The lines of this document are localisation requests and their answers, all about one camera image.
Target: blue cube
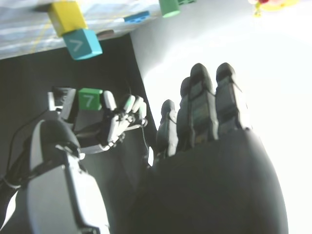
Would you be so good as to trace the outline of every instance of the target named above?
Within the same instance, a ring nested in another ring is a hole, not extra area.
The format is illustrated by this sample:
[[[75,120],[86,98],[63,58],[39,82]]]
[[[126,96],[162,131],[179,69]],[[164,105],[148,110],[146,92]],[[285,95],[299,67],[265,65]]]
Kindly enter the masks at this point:
[[[102,54],[94,31],[79,29],[63,35],[68,51],[74,60],[89,59]]]
[[[141,23],[150,16],[151,16],[151,14],[149,11],[143,11],[143,12],[138,13],[136,15],[125,17],[124,20],[126,23]]]

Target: white surface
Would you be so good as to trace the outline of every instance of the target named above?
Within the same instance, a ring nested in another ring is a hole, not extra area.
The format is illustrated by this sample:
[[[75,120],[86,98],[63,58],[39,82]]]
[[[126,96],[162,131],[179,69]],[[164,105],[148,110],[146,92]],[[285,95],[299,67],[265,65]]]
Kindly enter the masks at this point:
[[[137,63],[157,128],[165,100],[179,107],[181,82],[195,63],[207,67],[214,87],[217,67],[230,63],[279,177],[289,233],[311,234],[312,3],[255,19],[245,2],[198,0],[137,29]]]

